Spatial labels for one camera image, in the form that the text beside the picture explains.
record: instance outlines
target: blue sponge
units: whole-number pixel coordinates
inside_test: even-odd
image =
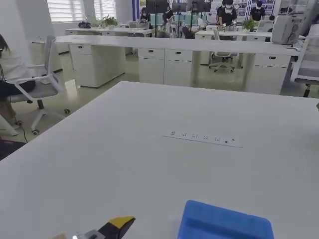
[[[274,234],[265,218],[190,200],[178,239],[274,239]]]

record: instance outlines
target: computer monitor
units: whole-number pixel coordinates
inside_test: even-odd
[[[165,13],[167,11],[167,0],[146,0],[146,12]]]
[[[204,11],[204,0],[188,0],[187,11],[203,12]]]
[[[173,2],[171,8],[173,12],[187,12],[187,3]]]

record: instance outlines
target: power strip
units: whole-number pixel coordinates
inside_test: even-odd
[[[234,137],[225,137],[225,136],[216,136],[216,135],[207,135],[207,134],[196,134],[189,133],[186,131],[170,131],[169,133],[163,135],[164,137],[169,138],[179,138],[184,140],[203,142],[203,143],[213,143],[237,148],[243,148],[237,138]]]

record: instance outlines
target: window blind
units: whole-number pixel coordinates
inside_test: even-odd
[[[47,0],[52,22],[83,21],[82,0]]]
[[[116,18],[115,0],[94,0],[95,17],[102,19],[105,16]]]

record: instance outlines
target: floor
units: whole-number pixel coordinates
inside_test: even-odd
[[[70,109],[71,112],[76,111],[83,105],[87,104],[119,81],[139,81],[139,66],[138,58],[136,56],[127,56],[126,73],[120,77],[106,83],[98,89],[77,87],[74,81],[74,73],[69,54],[60,55],[60,60],[63,67],[63,72],[58,73],[58,78],[62,84],[65,84],[66,91],[61,96],[55,96],[46,98],[43,100],[44,106],[53,111],[63,114],[64,109]],[[230,73],[229,70],[220,69],[218,72],[208,69],[207,66],[201,66],[199,72],[199,80],[196,83],[196,87],[210,88],[220,90],[232,90],[240,91],[243,85],[243,70],[235,69],[234,73]],[[299,96],[302,97],[305,86],[300,84],[285,84],[281,94],[287,96]],[[310,97],[319,98],[319,88],[312,86]],[[13,108],[18,114],[18,119],[23,121],[23,129],[25,130],[25,136],[28,141],[35,138],[31,133],[30,127],[34,120],[34,114],[30,114],[32,110],[36,109],[36,104],[27,104],[26,102],[14,103]],[[53,125],[58,123],[58,119],[53,117],[43,117],[40,121],[37,129],[40,133],[43,133]],[[19,135],[9,136],[5,130],[0,131],[0,136],[3,139],[25,142],[22,128],[17,129]]]

